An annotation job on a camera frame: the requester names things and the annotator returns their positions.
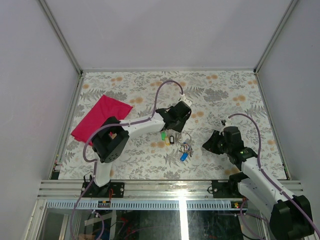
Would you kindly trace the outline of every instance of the pink fabric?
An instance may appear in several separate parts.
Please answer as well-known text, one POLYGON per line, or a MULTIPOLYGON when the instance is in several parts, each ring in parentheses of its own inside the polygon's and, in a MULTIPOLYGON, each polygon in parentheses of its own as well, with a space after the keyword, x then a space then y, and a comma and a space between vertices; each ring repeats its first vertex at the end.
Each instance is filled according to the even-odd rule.
POLYGON ((123 120, 130 113, 132 106, 102 95, 99 101, 93 106, 88 114, 72 131, 71 135, 79 142, 86 142, 90 135, 101 127, 101 125, 112 116, 123 120))

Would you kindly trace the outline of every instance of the perforated metal strip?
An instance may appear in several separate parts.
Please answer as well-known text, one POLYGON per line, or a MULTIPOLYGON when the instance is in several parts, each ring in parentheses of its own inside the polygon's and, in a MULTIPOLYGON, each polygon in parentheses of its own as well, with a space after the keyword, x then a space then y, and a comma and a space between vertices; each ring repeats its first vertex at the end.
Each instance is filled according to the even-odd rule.
MULTIPOLYGON (((188 210, 229 210, 232 209, 229 200, 212 201, 186 201, 188 210)), ((48 200, 48 208, 73 209, 76 200, 48 200)), ((136 200, 114 200, 111 206, 108 203, 99 203, 97 200, 81 200, 77 209, 109 209, 109 210, 179 210, 179 201, 136 201, 136 200)))

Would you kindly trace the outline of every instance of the white wall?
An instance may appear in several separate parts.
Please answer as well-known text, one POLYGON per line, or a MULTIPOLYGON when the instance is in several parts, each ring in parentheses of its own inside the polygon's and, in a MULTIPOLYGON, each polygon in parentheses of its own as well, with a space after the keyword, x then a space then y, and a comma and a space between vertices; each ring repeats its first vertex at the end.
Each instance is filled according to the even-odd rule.
POLYGON ((289 170, 320 227, 320 1, 302 0, 259 76, 289 170))
POLYGON ((22 236, 77 74, 35 0, 0 3, 0 239, 22 236))
POLYGON ((253 69, 290 1, 47 3, 83 69, 253 69))

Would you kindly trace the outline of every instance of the reflective floor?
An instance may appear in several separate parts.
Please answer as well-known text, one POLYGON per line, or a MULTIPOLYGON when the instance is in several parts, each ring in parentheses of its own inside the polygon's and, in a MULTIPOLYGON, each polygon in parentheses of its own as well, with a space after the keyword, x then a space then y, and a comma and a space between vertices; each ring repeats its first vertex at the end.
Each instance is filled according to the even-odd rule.
MULTIPOLYGON (((212 210, 91 210, 75 212, 70 232, 72 210, 47 210, 40 240, 247 240, 255 239, 243 227, 237 215, 212 210)), ((247 223, 258 234, 255 217, 247 223)))

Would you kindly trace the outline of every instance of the table surface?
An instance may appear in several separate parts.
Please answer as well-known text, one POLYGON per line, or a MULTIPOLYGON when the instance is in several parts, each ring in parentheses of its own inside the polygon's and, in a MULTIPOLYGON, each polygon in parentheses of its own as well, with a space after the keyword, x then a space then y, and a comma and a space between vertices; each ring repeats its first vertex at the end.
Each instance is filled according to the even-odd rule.
MULTIPOLYGON (((226 155, 216 155, 201 146, 214 130, 221 129, 221 120, 234 113, 251 116, 259 126, 262 138, 261 163, 278 179, 286 179, 272 128, 252 71, 149 71, 149 72, 87 72, 78 100, 71 131, 80 123, 104 94, 133 106, 126 119, 148 116, 152 112, 158 86, 166 80, 179 82, 186 97, 192 101, 192 114, 184 132, 191 135, 192 157, 180 161, 180 146, 167 146, 160 132, 145 134, 128 141, 121 156, 113 162, 111 179, 117 180, 211 180, 227 179, 239 170, 226 155)), ((174 83, 160 90, 157 108, 167 108, 179 100, 174 83)), ((258 134, 245 117, 232 118, 239 127, 245 146, 258 150, 258 134)), ((182 134, 181 141, 189 141, 182 134)), ((59 179, 82 179, 93 170, 83 160, 84 143, 69 136, 59 179)), ((91 147, 87 157, 94 158, 91 147)))

